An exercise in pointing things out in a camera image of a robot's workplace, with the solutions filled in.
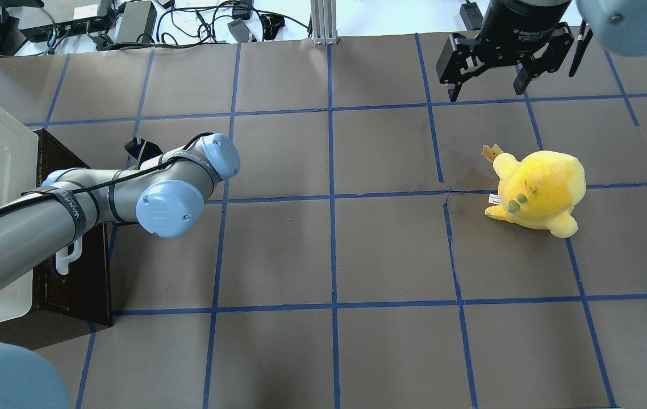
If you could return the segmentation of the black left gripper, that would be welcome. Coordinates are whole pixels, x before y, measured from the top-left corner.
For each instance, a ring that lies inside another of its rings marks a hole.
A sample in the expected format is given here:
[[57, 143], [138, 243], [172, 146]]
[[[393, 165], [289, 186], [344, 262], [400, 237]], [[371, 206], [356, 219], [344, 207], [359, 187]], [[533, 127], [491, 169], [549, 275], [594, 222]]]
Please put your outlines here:
[[163, 155], [159, 145], [144, 138], [132, 138], [126, 143], [125, 150], [137, 161], [135, 168], [141, 168], [145, 161]]

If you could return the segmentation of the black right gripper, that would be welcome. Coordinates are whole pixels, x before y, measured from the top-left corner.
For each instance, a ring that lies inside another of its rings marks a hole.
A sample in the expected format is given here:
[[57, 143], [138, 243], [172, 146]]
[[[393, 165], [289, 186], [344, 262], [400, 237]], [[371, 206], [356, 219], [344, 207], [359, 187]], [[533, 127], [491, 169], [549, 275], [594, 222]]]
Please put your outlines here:
[[[455, 102], [462, 85], [495, 66], [516, 65], [516, 95], [523, 95], [534, 78], [554, 73], [565, 61], [574, 36], [562, 22], [570, 1], [491, 1], [482, 30], [475, 38], [452, 33], [445, 40], [436, 63], [437, 78]], [[538, 51], [540, 57], [534, 57]]]

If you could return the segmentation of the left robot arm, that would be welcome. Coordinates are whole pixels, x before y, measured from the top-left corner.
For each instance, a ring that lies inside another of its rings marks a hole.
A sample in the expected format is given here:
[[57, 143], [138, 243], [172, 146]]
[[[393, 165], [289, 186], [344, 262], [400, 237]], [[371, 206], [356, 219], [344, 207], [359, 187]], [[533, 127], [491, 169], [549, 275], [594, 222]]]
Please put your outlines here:
[[[204, 132], [138, 168], [57, 170], [0, 207], [0, 290], [102, 223], [139, 224], [163, 238], [187, 233], [218, 183], [241, 169], [232, 139]], [[30, 349], [0, 342], [0, 408], [68, 408], [59, 371]]]

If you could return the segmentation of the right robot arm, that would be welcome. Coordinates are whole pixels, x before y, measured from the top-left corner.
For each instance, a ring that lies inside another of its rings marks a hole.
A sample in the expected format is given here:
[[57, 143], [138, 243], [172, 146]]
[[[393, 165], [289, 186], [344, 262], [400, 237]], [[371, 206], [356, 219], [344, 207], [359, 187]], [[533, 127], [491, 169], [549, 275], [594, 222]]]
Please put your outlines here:
[[436, 63], [439, 83], [450, 101], [463, 84], [491, 68], [518, 66], [513, 82], [523, 95], [534, 78], [559, 70], [572, 47], [573, 77], [588, 45], [598, 40], [610, 52], [627, 57], [647, 55], [647, 1], [577, 1], [581, 26], [574, 34], [562, 20], [569, 1], [492, 1], [474, 38], [448, 36]]

